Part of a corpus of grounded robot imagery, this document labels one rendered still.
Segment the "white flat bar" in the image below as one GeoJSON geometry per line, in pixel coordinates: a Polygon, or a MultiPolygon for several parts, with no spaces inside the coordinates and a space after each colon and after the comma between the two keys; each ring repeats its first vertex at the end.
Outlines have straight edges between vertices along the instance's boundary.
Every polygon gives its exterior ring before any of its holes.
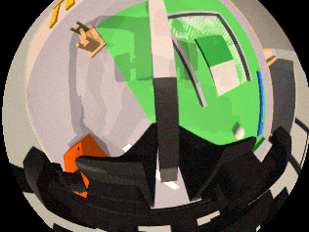
{"type": "MultiPolygon", "coordinates": [[[[124,152],[127,152],[128,151],[128,148],[132,147],[131,144],[126,144],[126,147],[123,147],[122,148],[122,151],[124,152]]],[[[159,172],[158,172],[158,169],[157,169],[157,178],[159,180],[159,172]]],[[[166,184],[167,187],[170,187],[170,188],[173,188],[173,190],[175,190],[175,188],[179,188],[181,186],[178,186],[178,184],[175,184],[175,182],[163,182],[163,184],[166,184]]]]}

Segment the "green flat mat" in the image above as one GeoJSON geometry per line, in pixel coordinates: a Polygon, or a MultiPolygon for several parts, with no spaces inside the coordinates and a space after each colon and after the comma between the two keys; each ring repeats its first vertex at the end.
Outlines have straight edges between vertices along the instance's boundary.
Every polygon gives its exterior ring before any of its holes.
{"type": "MultiPolygon", "coordinates": [[[[163,0],[166,13],[189,12],[189,10],[207,10],[207,12],[219,12],[225,18],[227,23],[233,29],[235,36],[241,43],[245,58],[249,64],[251,81],[239,83],[237,88],[230,89],[229,92],[222,93],[218,96],[215,88],[213,76],[211,76],[206,60],[199,52],[199,47],[195,39],[211,35],[221,35],[219,28],[223,24],[217,17],[217,27],[214,25],[198,22],[202,20],[199,16],[194,18],[192,25],[202,27],[199,36],[194,31],[190,39],[177,37],[182,48],[185,49],[189,57],[194,72],[198,78],[199,85],[205,97],[206,107],[199,104],[195,88],[189,73],[186,71],[185,64],[182,63],[181,57],[178,56],[174,49],[175,72],[178,79],[178,112],[179,126],[187,128],[187,131],[195,132],[199,138],[209,140],[215,146],[223,146],[239,142],[239,140],[256,136],[258,119],[260,118],[260,88],[258,88],[257,71],[261,71],[258,66],[258,60],[252,44],[246,36],[241,24],[237,18],[227,10],[226,6],[219,0],[163,0]],[[235,128],[244,128],[244,136],[237,139],[234,136],[235,128]]],[[[155,88],[154,88],[154,71],[152,70],[152,45],[151,45],[151,26],[150,26],[150,8],[148,1],[132,5],[130,8],[115,13],[102,23],[96,25],[100,36],[106,41],[107,48],[119,68],[120,74],[127,81],[128,87],[132,89],[132,95],[142,105],[144,112],[150,119],[151,123],[155,122],[155,88]]],[[[223,27],[222,32],[226,32],[223,27]]],[[[264,127],[262,134],[258,136],[257,143],[264,136],[265,128],[265,89],[264,91],[264,127]]],[[[256,147],[254,146],[254,147],[256,147]]]]}

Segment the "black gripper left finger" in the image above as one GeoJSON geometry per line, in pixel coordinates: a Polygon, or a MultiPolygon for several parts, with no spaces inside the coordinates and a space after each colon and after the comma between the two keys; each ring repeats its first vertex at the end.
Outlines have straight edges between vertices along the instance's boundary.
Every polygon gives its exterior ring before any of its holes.
{"type": "Polygon", "coordinates": [[[119,157],[78,156],[76,166],[88,180],[138,186],[144,199],[155,207],[155,179],[157,178],[157,123],[152,123],[134,146],[119,157]]]}

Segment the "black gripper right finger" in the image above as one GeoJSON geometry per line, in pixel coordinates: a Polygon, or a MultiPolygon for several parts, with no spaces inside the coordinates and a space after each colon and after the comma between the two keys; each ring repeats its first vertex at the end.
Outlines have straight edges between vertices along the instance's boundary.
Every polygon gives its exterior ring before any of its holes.
{"type": "Polygon", "coordinates": [[[252,151],[256,146],[256,136],[249,136],[223,146],[215,146],[203,138],[199,138],[193,131],[179,126],[179,170],[183,176],[190,202],[201,199],[201,192],[205,190],[210,180],[217,174],[223,163],[235,157],[252,151]]]}

